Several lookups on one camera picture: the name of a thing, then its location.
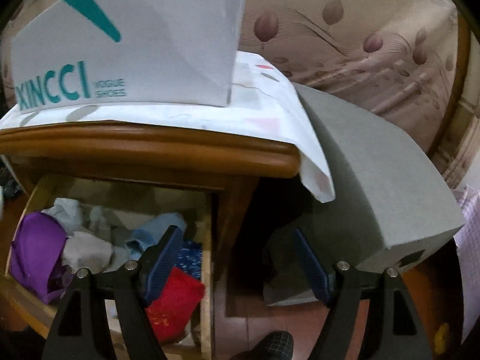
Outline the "light blue underwear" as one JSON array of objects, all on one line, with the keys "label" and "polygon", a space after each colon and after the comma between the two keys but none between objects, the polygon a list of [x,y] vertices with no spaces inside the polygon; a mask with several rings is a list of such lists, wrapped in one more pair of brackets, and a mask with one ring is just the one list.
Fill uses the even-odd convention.
[{"label": "light blue underwear", "polygon": [[170,226],[178,227],[185,233],[187,222],[179,213],[160,214],[132,230],[124,243],[129,258],[138,260],[150,246],[156,245]]}]

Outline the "beige leaf pattern curtain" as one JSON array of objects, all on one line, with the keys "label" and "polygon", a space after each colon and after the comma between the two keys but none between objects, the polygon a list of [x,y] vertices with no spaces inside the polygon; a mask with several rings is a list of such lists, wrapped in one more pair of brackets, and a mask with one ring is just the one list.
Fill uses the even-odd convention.
[{"label": "beige leaf pattern curtain", "polygon": [[[1,26],[7,112],[18,107],[12,40],[56,2],[17,0]],[[263,57],[295,90],[307,86],[372,112],[427,151],[455,87],[459,32],[452,0],[245,0],[237,53]]]}]

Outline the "purple underwear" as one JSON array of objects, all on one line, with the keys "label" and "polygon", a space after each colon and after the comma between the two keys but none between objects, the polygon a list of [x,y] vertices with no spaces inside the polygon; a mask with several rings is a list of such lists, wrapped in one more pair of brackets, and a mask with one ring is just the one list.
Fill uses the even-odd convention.
[{"label": "purple underwear", "polygon": [[36,211],[21,219],[11,242],[10,275],[46,305],[64,294],[72,278],[62,262],[67,239],[55,218]]}]

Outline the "grey white underwear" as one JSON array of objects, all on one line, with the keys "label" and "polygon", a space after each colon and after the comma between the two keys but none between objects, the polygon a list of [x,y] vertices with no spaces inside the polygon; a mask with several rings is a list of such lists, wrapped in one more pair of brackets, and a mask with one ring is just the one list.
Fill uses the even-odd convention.
[{"label": "grey white underwear", "polygon": [[112,258],[112,244],[88,232],[74,232],[65,243],[62,263],[77,272],[88,268],[94,274],[104,271]]}]

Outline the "light wooden drawer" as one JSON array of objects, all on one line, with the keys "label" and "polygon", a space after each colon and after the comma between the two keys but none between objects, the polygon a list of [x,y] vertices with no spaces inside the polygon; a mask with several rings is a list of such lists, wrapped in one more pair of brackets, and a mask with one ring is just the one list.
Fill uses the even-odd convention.
[{"label": "light wooden drawer", "polygon": [[89,208],[103,206],[115,226],[129,229],[168,212],[182,213],[187,218],[193,228],[187,234],[202,245],[201,281],[205,291],[199,306],[199,322],[190,322],[186,337],[176,344],[165,345],[163,350],[168,359],[212,359],[212,214],[206,195],[157,185],[50,174],[39,180],[20,218],[53,206],[58,197],[76,199]]}]

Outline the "black checked slipper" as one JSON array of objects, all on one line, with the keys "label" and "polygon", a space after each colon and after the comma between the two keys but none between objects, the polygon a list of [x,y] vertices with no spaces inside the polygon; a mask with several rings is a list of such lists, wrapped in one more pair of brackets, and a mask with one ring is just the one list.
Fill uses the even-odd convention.
[{"label": "black checked slipper", "polygon": [[238,353],[231,360],[291,360],[294,338],[288,331],[272,331],[253,349]]}]

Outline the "navy dotted underwear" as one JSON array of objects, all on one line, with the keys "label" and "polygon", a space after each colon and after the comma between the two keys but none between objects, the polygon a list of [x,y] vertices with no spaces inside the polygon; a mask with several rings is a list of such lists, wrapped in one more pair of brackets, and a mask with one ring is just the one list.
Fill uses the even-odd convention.
[{"label": "navy dotted underwear", "polygon": [[203,250],[200,243],[184,241],[176,260],[176,267],[200,281],[202,275]]}]

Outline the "red underwear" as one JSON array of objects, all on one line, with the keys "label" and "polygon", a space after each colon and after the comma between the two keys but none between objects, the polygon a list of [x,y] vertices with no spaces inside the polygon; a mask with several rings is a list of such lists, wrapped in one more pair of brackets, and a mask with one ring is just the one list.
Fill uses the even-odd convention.
[{"label": "red underwear", "polygon": [[160,345],[177,341],[204,296],[204,284],[174,267],[160,297],[146,308],[154,335]]}]

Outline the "pale mint underwear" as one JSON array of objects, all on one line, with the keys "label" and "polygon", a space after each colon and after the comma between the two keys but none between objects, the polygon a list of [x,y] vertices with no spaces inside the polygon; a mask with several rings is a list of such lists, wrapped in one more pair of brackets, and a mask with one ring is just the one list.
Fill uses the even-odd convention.
[{"label": "pale mint underwear", "polygon": [[71,198],[57,197],[54,205],[41,213],[54,218],[68,235],[74,232],[108,234],[112,229],[100,205],[90,206]]}]

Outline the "white patterned cloth cover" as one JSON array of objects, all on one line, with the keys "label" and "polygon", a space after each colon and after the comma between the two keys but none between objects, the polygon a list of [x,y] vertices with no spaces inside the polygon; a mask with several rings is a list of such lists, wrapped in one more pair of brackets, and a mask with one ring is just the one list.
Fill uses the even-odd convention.
[{"label": "white patterned cloth cover", "polygon": [[107,120],[293,144],[300,152],[299,174],[306,189],[321,203],[335,199],[326,156],[294,86],[257,54],[237,53],[231,101],[227,107],[119,102],[66,106],[23,114],[18,106],[14,106],[1,118],[1,129]]}]

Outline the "brown wooden nightstand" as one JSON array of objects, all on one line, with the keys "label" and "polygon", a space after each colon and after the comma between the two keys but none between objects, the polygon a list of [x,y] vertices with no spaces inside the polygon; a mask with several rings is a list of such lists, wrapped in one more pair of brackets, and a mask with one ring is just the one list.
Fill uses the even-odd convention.
[{"label": "brown wooden nightstand", "polygon": [[292,144],[250,136],[125,122],[74,122],[8,128],[1,154],[28,194],[28,209],[76,179],[151,185],[208,196],[202,277],[201,351],[215,357],[214,289],[263,177],[291,178],[300,154]]}]

